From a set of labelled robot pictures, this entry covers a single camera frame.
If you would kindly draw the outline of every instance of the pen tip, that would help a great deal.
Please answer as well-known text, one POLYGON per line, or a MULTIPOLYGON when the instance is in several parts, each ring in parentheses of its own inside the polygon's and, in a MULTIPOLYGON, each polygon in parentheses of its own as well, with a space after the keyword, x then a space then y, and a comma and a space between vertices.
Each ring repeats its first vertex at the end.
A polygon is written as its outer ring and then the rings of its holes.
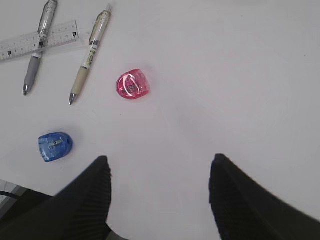
POLYGON ((106 11, 110 13, 111 9, 112 9, 112 6, 110 3, 108 3, 108 5, 106 6, 106 11))
POLYGON ((77 98, 77 94, 71 93, 69 98, 69 105, 71 106, 77 98))
POLYGON ((28 85, 23 85, 23 96, 26 96, 28 94, 28 85))

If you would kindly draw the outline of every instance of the pen grip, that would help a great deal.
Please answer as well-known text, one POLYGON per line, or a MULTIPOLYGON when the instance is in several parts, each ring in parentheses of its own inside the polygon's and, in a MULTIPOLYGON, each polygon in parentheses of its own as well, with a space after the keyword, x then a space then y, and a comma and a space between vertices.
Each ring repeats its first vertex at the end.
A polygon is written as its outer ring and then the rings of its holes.
POLYGON ((30 88, 33 86, 35 82, 40 63, 41 63, 41 58, 37 58, 34 56, 31 57, 28 71, 26 72, 26 76, 24 79, 24 84, 29 85, 30 88))
POLYGON ((71 90, 72 94, 76 94, 76 95, 80 94, 86 82, 89 72, 90 72, 89 69, 86 69, 82 66, 80 67, 78 75, 76 76, 75 82, 71 90))

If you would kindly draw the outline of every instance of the ruler markings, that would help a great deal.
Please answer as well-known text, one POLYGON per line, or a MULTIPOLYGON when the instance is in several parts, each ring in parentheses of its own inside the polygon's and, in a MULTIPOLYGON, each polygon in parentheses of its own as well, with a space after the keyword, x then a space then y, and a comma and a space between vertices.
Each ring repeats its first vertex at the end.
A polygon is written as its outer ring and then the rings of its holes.
POLYGON ((78 40, 76 21, 70 21, 53 26, 45 42, 39 41, 37 32, 0 42, 0 62, 74 43, 78 40))

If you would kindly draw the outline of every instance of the white desk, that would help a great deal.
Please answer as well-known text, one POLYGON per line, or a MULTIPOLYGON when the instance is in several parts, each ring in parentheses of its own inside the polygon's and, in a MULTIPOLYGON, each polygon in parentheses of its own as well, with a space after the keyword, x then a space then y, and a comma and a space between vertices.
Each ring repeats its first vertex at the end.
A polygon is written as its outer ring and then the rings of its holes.
MULTIPOLYGON (((45 0, 1 4, 0 39, 37 30, 45 0)), ((60 0, 54 24, 91 30, 106 0, 60 0)), ((86 48, 46 54, 23 97, 29 57, 0 65, 0 179, 54 195, 98 156, 112 171, 108 223, 133 240, 219 239, 211 162, 228 155, 320 219, 320 1, 118 0, 91 74, 68 105, 86 48), (115 89, 140 68, 151 94, 115 89), (38 137, 74 140, 45 163, 38 137)))

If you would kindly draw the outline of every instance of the pink pencil sharpener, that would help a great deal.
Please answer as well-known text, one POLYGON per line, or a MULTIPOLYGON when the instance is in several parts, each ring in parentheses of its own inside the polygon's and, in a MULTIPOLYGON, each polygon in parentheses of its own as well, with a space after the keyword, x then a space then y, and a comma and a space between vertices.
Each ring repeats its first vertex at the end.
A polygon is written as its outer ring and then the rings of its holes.
POLYGON ((119 78, 116 90, 125 99, 138 99, 149 93, 149 83, 142 71, 135 69, 119 78))

